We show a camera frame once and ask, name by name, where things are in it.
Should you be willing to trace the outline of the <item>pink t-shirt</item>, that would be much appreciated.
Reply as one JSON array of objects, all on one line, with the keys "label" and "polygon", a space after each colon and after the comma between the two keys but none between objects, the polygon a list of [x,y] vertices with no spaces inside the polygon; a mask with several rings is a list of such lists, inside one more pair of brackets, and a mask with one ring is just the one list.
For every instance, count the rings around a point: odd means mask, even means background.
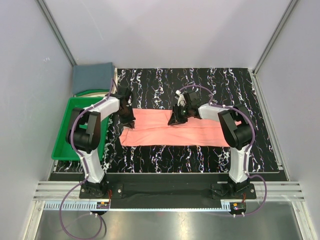
[{"label": "pink t-shirt", "polygon": [[125,127],[119,137],[122,146],[229,146],[218,121],[191,117],[184,124],[169,126],[170,110],[135,108],[133,113],[134,128]]}]

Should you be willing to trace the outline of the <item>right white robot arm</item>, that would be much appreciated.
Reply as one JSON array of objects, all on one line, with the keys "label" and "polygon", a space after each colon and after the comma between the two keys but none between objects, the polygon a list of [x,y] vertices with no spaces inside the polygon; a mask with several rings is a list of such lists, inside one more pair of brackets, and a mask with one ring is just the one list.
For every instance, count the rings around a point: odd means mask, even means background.
[{"label": "right white robot arm", "polygon": [[212,189],[217,197],[239,198],[249,187],[249,156],[256,137],[256,130],[247,109],[241,105],[225,106],[204,103],[195,91],[175,92],[169,126],[185,124],[188,118],[213,120],[220,123],[222,134],[230,147],[230,170],[227,183]]}]

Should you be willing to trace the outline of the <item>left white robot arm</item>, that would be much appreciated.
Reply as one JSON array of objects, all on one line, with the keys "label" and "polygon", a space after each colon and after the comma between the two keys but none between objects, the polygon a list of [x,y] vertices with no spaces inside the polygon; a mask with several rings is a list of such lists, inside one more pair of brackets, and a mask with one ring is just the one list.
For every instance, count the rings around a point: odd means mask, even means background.
[{"label": "left white robot arm", "polygon": [[80,159],[84,170],[81,189],[87,194],[103,198],[108,193],[106,175],[98,153],[101,122],[117,114],[124,127],[134,129],[136,118],[132,97],[130,88],[119,87],[115,94],[108,93],[100,101],[85,108],[75,107],[71,112],[65,140]]}]

